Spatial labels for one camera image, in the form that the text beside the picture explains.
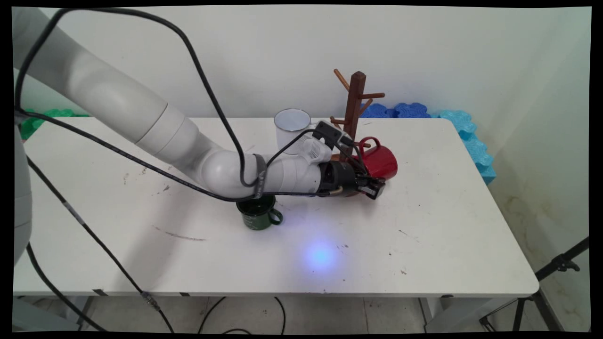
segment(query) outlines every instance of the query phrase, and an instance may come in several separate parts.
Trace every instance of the red mug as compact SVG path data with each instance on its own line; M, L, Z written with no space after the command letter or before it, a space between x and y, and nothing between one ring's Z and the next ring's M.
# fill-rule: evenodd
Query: red mug
M384 178L385 180L393 178L398 173L398 162L394 153L389 148L381 146L379 140L374 136L367 136L360 140L359 144L364 145L369 139L374 140L377 145L369 148L366 152L364 151L364 147L360 146L360 155L369 175L375 178Z

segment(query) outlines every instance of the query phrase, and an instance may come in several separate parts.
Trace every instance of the blue light spot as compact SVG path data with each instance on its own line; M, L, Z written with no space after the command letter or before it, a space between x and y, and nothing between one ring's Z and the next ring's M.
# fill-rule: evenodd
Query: blue light spot
M313 269L323 269L332 266L334 252L324 245L314 245L308 249L308 265Z

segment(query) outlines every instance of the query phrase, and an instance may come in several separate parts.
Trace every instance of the table leg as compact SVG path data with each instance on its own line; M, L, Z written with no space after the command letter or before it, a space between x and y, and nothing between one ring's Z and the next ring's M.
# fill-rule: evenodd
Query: table leg
M442 308L439 313L432 312L427 299L421 299L421 305L425 313L427 324L426 333L455 332L467 326L470 322L479 323L484 315L494 311L498 307L509 302L511 298L453 298L448 307Z

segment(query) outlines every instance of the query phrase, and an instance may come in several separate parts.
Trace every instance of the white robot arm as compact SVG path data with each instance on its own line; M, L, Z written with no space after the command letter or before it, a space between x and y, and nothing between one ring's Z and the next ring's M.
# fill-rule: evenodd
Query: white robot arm
M20 68L47 23L38 8L13 7L15 68ZM253 193L253 187L240 183L237 153L213 143L176 106L91 54L58 27L41 47L28 74L208 190L229 198ZM315 159L309 164L300 156L279 157L270 166L264 191L316 192L320 184L317 165L328 160ZM245 155L244 177L247 183L257 177L252 154Z
M13 66L20 69L49 19L38 8L13 7L12 14ZM173 165L208 191L225 198L253 195L254 187L241 183L239 153L213 143L176 106L95 57L61 29L55 27L52 30L27 74L77 103L141 149ZM20 108L19 103L15 102L15 105ZM325 131L329 132L330 145L316 138L319 128L323 128L323 135ZM358 173L347 163L330 161L333 142L352 146L353 141L343 138L341 131L324 122L316 129L314 136L302 137L299 155L280 156L270 164L264 180L259 180L263 181L263 191L309 194L359 191L372 199L378 197L384 186L383 180L371 178L365 168ZM16 125L14 147L16 263L31 233L30 180ZM243 177L246 183L252 183L258 178L256 156L243 156ZM262 157L264 161L271 158Z

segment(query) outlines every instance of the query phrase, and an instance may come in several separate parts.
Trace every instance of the white wall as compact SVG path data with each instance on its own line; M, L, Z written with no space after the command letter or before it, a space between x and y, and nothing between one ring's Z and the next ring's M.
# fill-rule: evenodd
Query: white wall
M463 109L494 155L490 189L536 270L588 234L590 8L148 7L190 38L227 116L343 116L333 74L367 74L392 107ZM47 15L55 9L43 8ZM215 116L179 38L155 23L67 14L59 26L189 116ZM79 107L34 80L24 107ZM567 329L590 324L588 254L543 282Z
M376 100L464 109L493 119L529 67L562 8L352 5L148 7L189 36L227 116L273 116L288 108L343 116L346 92L333 74L367 74ZM52 15L55 9L44 8ZM93 53L189 116L215 116L180 39L143 19L75 12L59 23ZM26 83L24 104L73 107Z
M489 129L502 142L489 188L535 271L589 235L590 23L590 8L567 11ZM541 286L565 329L585 332L589 252L574 261L580 272Z

